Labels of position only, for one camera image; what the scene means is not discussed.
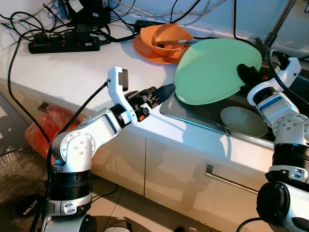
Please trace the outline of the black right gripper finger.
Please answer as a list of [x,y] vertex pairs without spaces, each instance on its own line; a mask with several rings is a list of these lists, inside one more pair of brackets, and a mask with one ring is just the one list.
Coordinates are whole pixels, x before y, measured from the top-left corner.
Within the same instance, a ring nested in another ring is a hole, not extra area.
[[245,84],[259,84],[260,73],[255,67],[249,67],[245,64],[238,65],[238,76]]

